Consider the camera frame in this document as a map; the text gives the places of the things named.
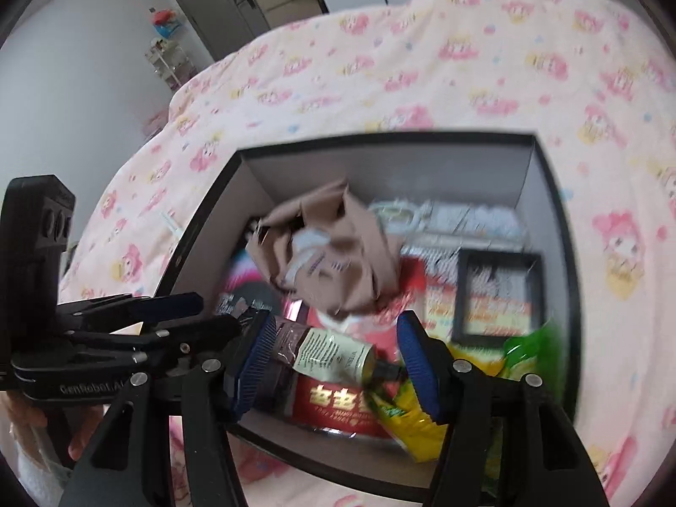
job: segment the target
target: open box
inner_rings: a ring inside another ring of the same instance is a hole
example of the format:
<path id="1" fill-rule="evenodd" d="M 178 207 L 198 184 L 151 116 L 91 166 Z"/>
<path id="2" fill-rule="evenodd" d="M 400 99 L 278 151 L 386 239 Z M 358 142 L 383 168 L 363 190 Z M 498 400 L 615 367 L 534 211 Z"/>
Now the open box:
<path id="1" fill-rule="evenodd" d="M 542 255 L 545 317 L 559 327 L 562 404 L 572 419 L 581 350 L 575 256 L 559 190 L 532 135 L 411 131 L 239 150 L 195 212 L 157 295 L 196 291 L 212 307 L 214 286 L 251 216 L 343 177 L 367 204 L 400 198 L 515 208 L 530 251 Z M 231 433 L 320 478 L 408 501 L 425 499 L 435 468 L 388 444 L 315 433 L 256 410 Z"/>

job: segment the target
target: red package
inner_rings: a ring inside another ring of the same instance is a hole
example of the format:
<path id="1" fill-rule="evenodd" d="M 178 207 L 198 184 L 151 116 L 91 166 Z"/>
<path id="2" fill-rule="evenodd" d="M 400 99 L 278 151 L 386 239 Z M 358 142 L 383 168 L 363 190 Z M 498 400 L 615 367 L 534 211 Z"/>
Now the red package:
<path id="1" fill-rule="evenodd" d="M 380 312 L 350 316 L 339 321 L 310 308 L 306 324 L 371 343 L 376 346 L 380 358 L 396 362 L 400 358 L 397 348 L 397 318 L 405 310 L 414 310 L 421 319 L 424 318 L 425 264 L 413 257 L 401 258 L 400 294 Z M 388 437 L 362 398 L 361 389 L 348 389 L 340 384 L 322 383 L 299 375 L 292 421 L 318 428 L 334 428 L 346 433 Z"/>
<path id="2" fill-rule="evenodd" d="M 292 420 L 314 428 L 390 438 L 366 405 L 363 392 L 298 374 Z"/>

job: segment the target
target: gray door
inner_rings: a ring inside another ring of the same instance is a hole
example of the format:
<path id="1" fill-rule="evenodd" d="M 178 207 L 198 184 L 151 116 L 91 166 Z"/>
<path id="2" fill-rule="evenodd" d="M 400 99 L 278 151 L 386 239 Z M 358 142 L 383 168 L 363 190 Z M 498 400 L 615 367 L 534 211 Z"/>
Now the gray door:
<path id="1" fill-rule="evenodd" d="M 268 30 L 254 0 L 176 0 L 215 60 Z"/>

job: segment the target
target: human hand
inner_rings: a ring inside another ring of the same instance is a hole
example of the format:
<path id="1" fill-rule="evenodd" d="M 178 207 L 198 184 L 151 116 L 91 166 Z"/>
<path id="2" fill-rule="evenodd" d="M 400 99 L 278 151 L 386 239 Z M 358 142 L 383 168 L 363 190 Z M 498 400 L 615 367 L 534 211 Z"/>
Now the human hand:
<path id="1" fill-rule="evenodd" d="M 25 396 L 16 391 L 0 393 L 0 402 L 7 410 L 16 442 L 33 461 L 44 466 L 45 463 L 35 441 L 32 427 L 46 427 L 45 412 L 32 406 Z M 73 434 L 68 447 L 68 454 L 73 461 L 80 459 L 91 435 L 94 434 L 99 422 L 104 417 L 103 406 L 82 406 L 80 409 L 82 410 L 82 423 Z"/>

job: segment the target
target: bed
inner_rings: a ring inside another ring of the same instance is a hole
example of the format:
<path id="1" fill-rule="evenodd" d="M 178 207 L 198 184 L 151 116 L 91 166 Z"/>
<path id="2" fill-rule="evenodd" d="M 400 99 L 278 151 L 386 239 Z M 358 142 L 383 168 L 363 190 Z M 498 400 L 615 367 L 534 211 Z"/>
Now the bed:
<path id="1" fill-rule="evenodd" d="M 676 64 L 638 16 L 611 0 L 413 0 L 321 16 L 201 72 L 169 112 L 107 187 L 60 301 L 153 295 L 239 148 L 365 131 L 535 132 L 577 254 L 575 427 L 611 505 L 639 498 L 676 438 Z M 253 507 L 398 503 L 236 450 Z"/>

